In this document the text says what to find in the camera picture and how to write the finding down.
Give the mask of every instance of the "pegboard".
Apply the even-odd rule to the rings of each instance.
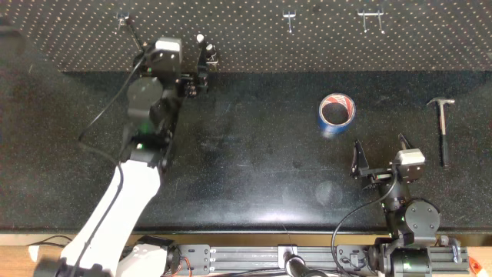
[[[362,17],[357,10],[377,16]],[[219,72],[491,70],[492,3],[375,0],[9,0],[6,14],[61,71],[128,71],[137,36],[183,41],[183,71],[194,72],[195,36],[220,55]],[[293,33],[284,12],[296,11]]]

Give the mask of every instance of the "hammer head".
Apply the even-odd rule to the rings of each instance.
[[[436,97],[436,98],[430,100],[427,104],[429,105],[432,102],[437,102],[438,105],[454,104],[454,99],[447,99],[444,97]]]

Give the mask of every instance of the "hammer handle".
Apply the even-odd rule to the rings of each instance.
[[[442,154],[443,167],[445,169],[448,169],[450,167],[450,164],[449,164],[449,151],[447,150],[446,135],[440,136],[440,153]]]

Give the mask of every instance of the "roll of tape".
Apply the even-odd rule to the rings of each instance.
[[[341,124],[334,124],[329,122],[323,115],[323,108],[332,103],[342,104],[347,109],[347,121]],[[341,93],[330,94],[321,101],[320,108],[317,111],[317,117],[319,125],[321,127],[322,135],[327,138],[331,138],[336,134],[339,134],[347,129],[352,120],[355,117],[355,104],[354,101]]]

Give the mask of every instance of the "black speckled countertop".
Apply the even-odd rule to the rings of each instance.
[[[24,58],[2,65],[0,232],[77,232],[114,169],[75,143],[117,92],[124,73],[62,74]],[[320,136],[322,98],[349,95],[357,114],[333,139]],[[436,96],[446,107],[451,170],[440,167]],[[116,154],[122,97],[88,134]],[[443,232],[492,232],[492,80],[486,72],[219,74],[207,95],[185,101],[175,160],[136,232],[330,232],[377,197],[349,178],[353,141],[371,166],[386,165],[403,132],[426,156],[411,185],[442,211]],[[344,231],[383,232],[377,207]]]

